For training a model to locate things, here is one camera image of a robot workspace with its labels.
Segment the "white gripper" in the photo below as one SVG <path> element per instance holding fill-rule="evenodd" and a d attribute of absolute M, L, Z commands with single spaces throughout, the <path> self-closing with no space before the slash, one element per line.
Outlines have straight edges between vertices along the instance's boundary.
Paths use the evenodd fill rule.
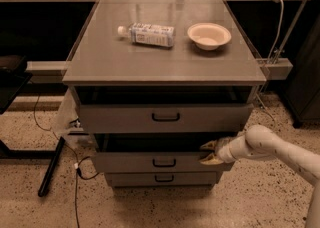
<path fill-rule="evenodd" d="M 243 157 L 245 146 L 245 137 L 239 136 L 235 138 L 226 137 L 217 140 L 211 140 L 200 146 L 202 151 L 212 151 L 199 162 L 203 165 L 220 165 L 223 162 L 231 163 Z"/>

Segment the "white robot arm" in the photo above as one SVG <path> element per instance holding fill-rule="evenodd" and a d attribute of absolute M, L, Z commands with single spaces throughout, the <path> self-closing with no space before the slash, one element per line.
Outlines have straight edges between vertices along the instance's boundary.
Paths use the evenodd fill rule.
<path fill-rule="evenodd" d="M 205 143 L 209 154 L 203 165 L 233 163 L 240 159 L 265 161 L 278 159 L 313 186 L 305 228 L 320 228 L 320 156 L 280 138 L 263 125 L 253 125 L 238 137 L 224 137 Z"/>

